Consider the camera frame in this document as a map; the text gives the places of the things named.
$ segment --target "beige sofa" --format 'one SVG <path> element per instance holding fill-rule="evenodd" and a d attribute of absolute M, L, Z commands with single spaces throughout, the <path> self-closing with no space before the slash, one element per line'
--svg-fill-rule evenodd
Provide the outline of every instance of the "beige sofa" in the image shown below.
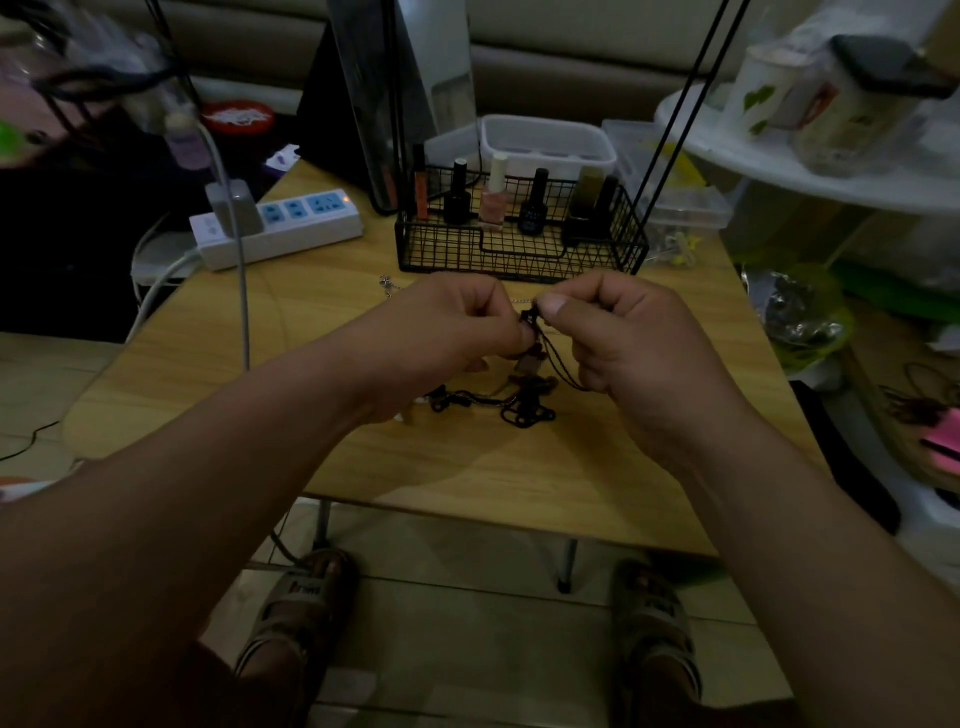
<path fill-rule="evenodd" d="M 127 24 L 153 30 L 143 0 L 84 0 Z M 732 48 L 735 73 L 746 36 L 777 6 L 791 28 L 820 0 L 755 0 Z M 731 2 L 729 19 L 738 2 Z M 481 113 L 599 123 L 650 119 L 683 85 L 720 0 L 468 0 L 474 80 Z M 325 0 L 163 2 L 194 72 L 299 89 L 324 31 Z"/>

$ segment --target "hand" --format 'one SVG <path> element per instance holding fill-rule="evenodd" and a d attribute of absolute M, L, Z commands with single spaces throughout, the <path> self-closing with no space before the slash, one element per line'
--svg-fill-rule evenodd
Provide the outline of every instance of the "hand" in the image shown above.
<path fill-rule="evenodd" d="M 675 476 L 691 456 L 726 447 L 744 434 L 740 424 L 758 420 L 669 288 L 594 271 L 560 283 L 537 304 L 548 324 L 573 339 L 583 385 L 610 395 L 640 449 Z"/>
<path fill-rule="evenodd" d="M 356 382 L 368 422 L 383 422 L 484 356 L 534 345 L 503 284 L 489 276 L 435 273 L 324 340 Z"/>

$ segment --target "foot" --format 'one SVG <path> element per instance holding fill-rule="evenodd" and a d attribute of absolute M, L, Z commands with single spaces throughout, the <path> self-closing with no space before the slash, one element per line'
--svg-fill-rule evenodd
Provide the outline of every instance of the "foot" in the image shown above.
<path fill-rule="evenodd" d="M 236 668 L 237 677 L 263 681 L 285 698 L 291 718 L 282 724 L 294 726 L 316 701 L 359 581 L 343 551 L 323 548 L 303 561 L 310 574 L 288 571 L 277 582 Z"/>
<path fill-rule="evenodd" d="M 669 582 L 638 561 L 622 561 L 613 574 L 610 604 L 619 657 L 618 699 L 612 703 L 619 712 L 612 725 L 627 724 L 624 718 L 636 711 L 638 693 L 647 683 L 656 683 L 658 690 L 674 685 L 680 698 L 699 702 L 703 689 L 689 623 Z"/>

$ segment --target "silver chain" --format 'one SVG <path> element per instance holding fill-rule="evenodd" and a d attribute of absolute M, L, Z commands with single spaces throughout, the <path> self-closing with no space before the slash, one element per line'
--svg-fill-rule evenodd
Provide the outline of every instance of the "silver chain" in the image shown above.
<path fill-rule="evenodd" d="M 397 285 L 394 283 L 394 280 L 390 276 L 380 276 L 380 286 L 383 288 L 383 292 L 387 294 L 387 298 L 390 299 L 394 296 L 395 291 L 402 291 L 403 286 Z M 533 299 L 510 299 L 510 303 L 533 303 Z"/>

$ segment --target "wire basket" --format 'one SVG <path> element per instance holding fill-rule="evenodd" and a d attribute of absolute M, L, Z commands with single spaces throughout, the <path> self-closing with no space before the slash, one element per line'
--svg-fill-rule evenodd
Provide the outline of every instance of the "wire basket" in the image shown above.
<path fill-rule="evenodd" d="M 564 219 L 575 181 L 550 180 L 543 202 L 547 206 L 543 233 L 525 235 L 516 227 L 520 206 L 530 197 L 533 179 L 507 177 L 507 216 L 500 231 L 484 230 L 476 220 L 480 193 L 489 174 L 470 172 L 470 221 L 463 226 L 444 222 L 444 194 L 453 170 L 427 167 L 429 219 L 402 209 L 396 218 L 396 256 L 401 271 L 429 273 L 458 271 L 485 273 L 505 280 L 554 283 L 575 278 L 593 268 L 611 268 L 635 275 L 650 249 L 630 195 L 621 184 L 613 196 L 610 234 L 563 236 Z"/>

